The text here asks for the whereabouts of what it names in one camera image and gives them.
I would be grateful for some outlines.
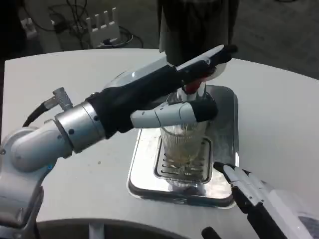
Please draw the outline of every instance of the metal grate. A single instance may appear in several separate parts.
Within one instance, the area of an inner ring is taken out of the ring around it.
[[[205,183],[210,179],[212,143],[207,137],[203,137],[198,157],[187,163],[175,162],[173,158],[168,158],[161,138],[159,140],[159,152],[154,169],[157,177],[190,183]]]

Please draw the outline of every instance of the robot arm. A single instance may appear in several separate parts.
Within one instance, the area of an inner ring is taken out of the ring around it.
[[[8,135],[0,148],[0,238],[23,238],[31,231],[43,200],[41,183],[58,158],[67,158],[72,152],[79,153],[116,132],[134,127],[213,119],[217,114],[214,100],[142,109],[183,85],[218,72],[216,67],[228,62],[234,50],[221,45],[179,67],[169,65],[163,55],[121,76],[113,82],[116,87],[94,93],[75,107],[68,104],[65,112],[41,128],[24,127]]]

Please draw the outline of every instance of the white table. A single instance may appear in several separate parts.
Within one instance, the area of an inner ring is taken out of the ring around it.
[[[124,70],[158,54],[157,50],[89,50],[7,61],[2,138],[21,127],[54,89],[64,86],[78,104]],[[238,97],[241,167],[303,196],[319,215],[319,82],[233,59],[209,84],[230,87]],[[47,112],[34,125],[40,126],[59,111]],[[223,239],[257,238],[237,207],[220,210],[132,197],[126,180],[137,133],[117,134],[81,154],[58,160],[44,180],[44,202],[37,220],[126,220],[191,239],[201,238],[201,230],[212,226]]]

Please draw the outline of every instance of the metal drip tray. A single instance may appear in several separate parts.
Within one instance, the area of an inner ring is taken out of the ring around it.
[[[160,129],[140,130],[127,182],[133,196],[220,208],[233,205],[230,185],[212,163],[239,166],[237,97],[222,86],[206,86],[206,92],[215,99],[219,112],[205,132],[208,140],[203,141],[200,158],[189,165],[170,162],[164,155]]]
[[[211,141],[204,137],[198,156],[191,162],[179,163],[173,158],[166,156],[160,137],[154,174],[159,178],[179,180],[188,183],[208,182],[211,173],[211,149]]]

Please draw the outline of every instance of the cable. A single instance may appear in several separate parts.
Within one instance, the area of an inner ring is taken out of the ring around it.
[[[28,17],[32,20],[32,22],[33,22],[33,24],[34,24],[35,26],[37,26],[38,28],[40,28],[40,29],[43,30],[43,31],[52,31],[52,32],[55,32],[55,29],[46,29],[46,28],[40,26],[40,25],[32,18],[32,16],[30,15],[30,13],[28,12],[28,10],[26,9],[24,2],[22,3],[22,7],[23,7],[25,13],[28,15]]]
[[[82,9],[82,12],[81,12],[80,16],[85,13],[85,15],[86,15],[87,17],[89,17],[89,13],[88,13],[88,11],[87,11],[87,9],[86,9],[86,5],[87,5],[87,0],[86,0],[86,3],[84,4],[84,6],[79,5],[79,4],[77,4],[77,5],[76,5],[76,4],[72,4],[73,7],[79,7],[79,8]],[[67,6],[67,7],[69,7],[68,4],[62,3],[62,4],[51,5],[51,6],[49,7],[49,9],[51,9],[51,8],[56,8],[56,7],[61,7],[61,6]]]
[[[144,48],[144,42],[139,36],[136,36],[135,34],[131,33],[129,30],[127,30],[126,28],[124,28],[122,26],[119,26],[119,28],[122,29],[123,31],[125,31],[126,33],[132,35],[133,37],[137,38],[141,43],[141,48]]]
[[[23,124],[23,127],[29,126],[33,121],[39,118],[40,115],[42,115],[44,112],[47,112],[47,111],[48,109],[45,107],[43,102],[28,116],[28,118]]]
[[[81,49],[84,49],[84,46],[83,46],[83,43],[82,43],[82,36],[80,36],[80,29],[79,29],[79,23],[78,23],[78,20],[77,20],[77,17],[76,17],[76,14],[74,12],[74,9],[70,3],[69,0],[66,0],[66,3],[69,5],[70,9],[71,9],[71,12],[72,12],[72,15],[73,15],[73,19],[74,19],[74,22],[76,24],[76,27],[77,27],[77,35],[76,37],[78,38],[79,40],[79,43],[80,43],[80,46],[81,46]]]

